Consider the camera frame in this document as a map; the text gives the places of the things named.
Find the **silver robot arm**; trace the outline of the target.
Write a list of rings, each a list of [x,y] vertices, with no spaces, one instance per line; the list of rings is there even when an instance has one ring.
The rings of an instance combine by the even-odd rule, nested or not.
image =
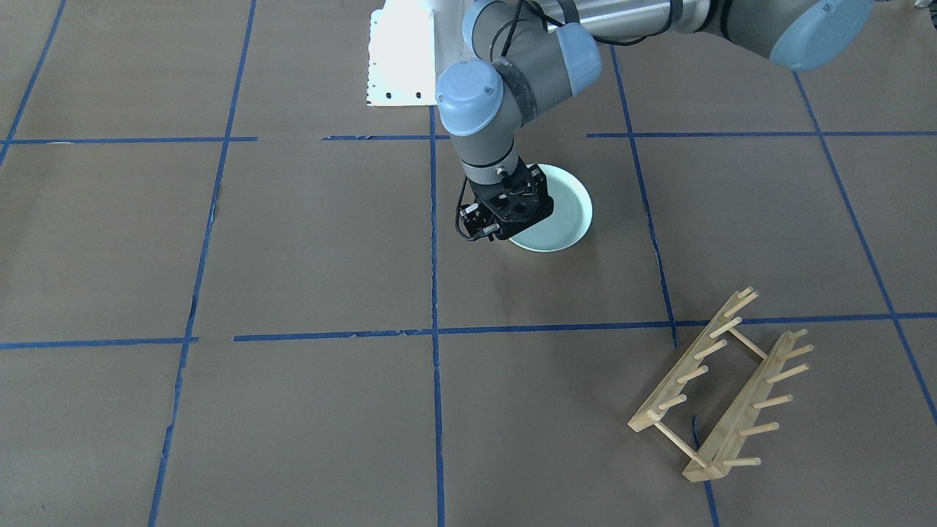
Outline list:
[[[810,71],[842,53],[871,11],[870,1],[472,2],[461,23],[471,57],[436,80],[439,117],[474,197],[456,206],[456,231],[506,240],[552,215],[548,178],[520,157],[515,133],[599,79],[600,46],[703,32]]]

